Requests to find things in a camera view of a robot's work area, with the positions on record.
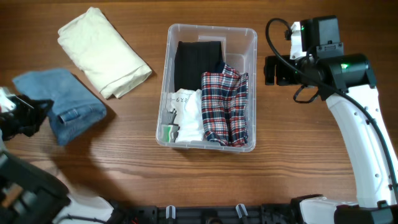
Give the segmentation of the blue jeans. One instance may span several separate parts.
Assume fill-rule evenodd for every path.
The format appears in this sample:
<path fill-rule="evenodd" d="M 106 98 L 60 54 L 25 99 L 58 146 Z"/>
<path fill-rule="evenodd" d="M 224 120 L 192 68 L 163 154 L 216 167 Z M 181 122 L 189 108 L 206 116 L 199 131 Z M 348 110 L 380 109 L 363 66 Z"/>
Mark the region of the blue jeans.
<path fill-rule="evenodd" d="M 27 72 L 12 81 L 19 93 L 32 100 L 53 101 L 47 117 L 60 146 L 106 116 L 105 105 L 64 68 Z"/>

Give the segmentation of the red navy plaid shirt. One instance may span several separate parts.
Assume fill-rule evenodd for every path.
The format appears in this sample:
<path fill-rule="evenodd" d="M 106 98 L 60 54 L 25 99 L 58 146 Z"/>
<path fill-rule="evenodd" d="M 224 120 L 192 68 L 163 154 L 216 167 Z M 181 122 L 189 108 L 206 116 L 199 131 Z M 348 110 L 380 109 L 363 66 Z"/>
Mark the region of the red navy plaid shirt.
<path fill-rule="evenodd" d="M 247 102 L 247 73 L 240 73 L 228 64 L 221 73 L 203 73 L 201 115 L 206 140 L 220 146 L 245 146 L 248 143 Z"/>

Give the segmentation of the clear plastic storage container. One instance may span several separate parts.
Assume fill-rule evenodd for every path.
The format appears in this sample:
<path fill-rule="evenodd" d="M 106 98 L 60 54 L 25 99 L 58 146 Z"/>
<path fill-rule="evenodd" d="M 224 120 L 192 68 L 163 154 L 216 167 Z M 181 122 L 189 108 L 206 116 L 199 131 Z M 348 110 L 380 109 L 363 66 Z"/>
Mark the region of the clear plastic storage container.
<path fill-rule="evenodd" d="M 172 148 L 250 152 L 256 145 L 257 34 L 169 27 L 156 141 Z"/>

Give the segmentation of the black garment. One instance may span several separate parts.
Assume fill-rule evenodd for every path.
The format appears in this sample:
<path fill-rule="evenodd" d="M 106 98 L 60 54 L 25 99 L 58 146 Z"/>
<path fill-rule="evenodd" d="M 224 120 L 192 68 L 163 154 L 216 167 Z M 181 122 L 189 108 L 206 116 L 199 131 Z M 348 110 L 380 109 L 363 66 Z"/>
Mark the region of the black garment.
<path fill-rule="evenodd" d="M 221 73 L 225 62 L 220 41 L 178 43 L 174 60 L 174 88 L 201 89 L 201 75 Z"/>

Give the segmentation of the cream cloth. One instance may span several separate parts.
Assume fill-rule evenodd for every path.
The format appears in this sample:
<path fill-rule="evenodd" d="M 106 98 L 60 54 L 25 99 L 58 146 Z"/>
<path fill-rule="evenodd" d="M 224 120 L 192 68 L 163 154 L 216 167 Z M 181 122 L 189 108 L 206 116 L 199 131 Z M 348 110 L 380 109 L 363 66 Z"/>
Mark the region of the cream cloth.
<path fill-rule="evenodd" d="M 152 73 L 96 7 L 61 27 L 58 34 L 62 49 L 105 99 L 122 97 Z"/>

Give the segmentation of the white printed t-shirt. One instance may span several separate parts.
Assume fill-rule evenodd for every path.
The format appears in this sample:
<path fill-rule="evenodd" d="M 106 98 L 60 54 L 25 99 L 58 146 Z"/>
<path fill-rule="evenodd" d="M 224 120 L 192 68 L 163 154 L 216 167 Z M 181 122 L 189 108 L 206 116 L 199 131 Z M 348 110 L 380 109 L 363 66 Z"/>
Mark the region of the white printed t-shirt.
<path fill-rule="evenodd" d="M 165 142 L 190 143 L 205 136 L 201 115 L 201 90 L 179 89 L 167 95 L 165 117 L 160 125 L 160 139 Z"/>

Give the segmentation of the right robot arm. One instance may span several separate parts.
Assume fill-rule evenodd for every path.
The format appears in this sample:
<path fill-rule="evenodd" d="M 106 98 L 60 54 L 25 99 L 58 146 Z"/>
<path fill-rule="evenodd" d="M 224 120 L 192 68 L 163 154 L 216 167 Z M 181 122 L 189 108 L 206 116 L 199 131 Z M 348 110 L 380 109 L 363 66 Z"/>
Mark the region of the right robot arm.
<path fill-rule="evenodd" d="M 315 17 L 286 24 L 288 55 L 266 58 L 267 85 L 315 87 L 345 142 L 357 200 L 321 194 L 293 198 L 292 223 L 396 223 L 397 156 L 384 124 L 376 77 L 367 56 L 344 53 L 338 19 Z"/>

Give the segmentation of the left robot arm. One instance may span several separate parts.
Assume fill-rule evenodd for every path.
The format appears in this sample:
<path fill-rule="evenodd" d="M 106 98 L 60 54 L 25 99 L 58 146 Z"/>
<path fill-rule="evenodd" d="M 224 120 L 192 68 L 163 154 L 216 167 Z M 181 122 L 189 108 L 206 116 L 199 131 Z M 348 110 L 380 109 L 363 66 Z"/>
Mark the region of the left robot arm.
<path fill-rule="evenodd" d="M 52 105 L 1 89 L 1 141 L 34 135 Z M 74 197 L 56 177 L 1 146 L 1 223 L 123 223 L 125 218 L 118 205 Z"/>

